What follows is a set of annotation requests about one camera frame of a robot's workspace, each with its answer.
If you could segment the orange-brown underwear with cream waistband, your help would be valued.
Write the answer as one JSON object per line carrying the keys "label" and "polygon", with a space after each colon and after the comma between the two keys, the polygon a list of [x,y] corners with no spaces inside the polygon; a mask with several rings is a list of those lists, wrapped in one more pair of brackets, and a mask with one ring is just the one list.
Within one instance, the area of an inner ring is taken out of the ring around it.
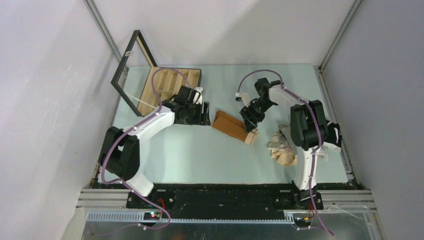
{"label": "orange-brown underwear with cream waistband", "polygon": [[246,132],[245,124],[242,121],[222,110],[216,111],[212,127],[250,146],[254,144],[259,135],[257,129]]}

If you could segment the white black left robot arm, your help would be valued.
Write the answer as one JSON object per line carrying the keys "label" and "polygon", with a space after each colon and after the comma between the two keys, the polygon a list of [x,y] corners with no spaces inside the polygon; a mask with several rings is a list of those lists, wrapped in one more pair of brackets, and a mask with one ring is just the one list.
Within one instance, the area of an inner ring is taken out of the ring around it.
{"label": "white black left robot arm", "polygon": [[203,88],[181,86],[178,93],[162,101],[140,122],[124,128],[110,127],[105,134],[98,163],[104,184],[119,182],[138,193],[145,208],[158,202],[154,184],[141,170],[140,149],[147,140],[172,125],[209,126],[209,102],[203,101]]}

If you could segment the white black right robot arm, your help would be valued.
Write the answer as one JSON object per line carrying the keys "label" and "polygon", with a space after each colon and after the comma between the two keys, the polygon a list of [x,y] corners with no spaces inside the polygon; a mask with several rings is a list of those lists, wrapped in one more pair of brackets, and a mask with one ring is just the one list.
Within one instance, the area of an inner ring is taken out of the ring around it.
{"label": "white black right robot arm", "polygon": [[248,93],[237,91],[235,99],[243,102],[240,114],[246,132],[257,128],[272,106],[289,107],[289,140],[296,147],[297,168],[294,184],[299,189],[291,194],[291,204],[304,209],[311,202],[306,191],[316,186],[316,166],[318,154],[323,146],[341,151],[342,135],[337,123],[326,119],[324,106],[319,100],[306,100],[290,91],[279,81],[260,78],[254,84],[258,94],[251,99]]}

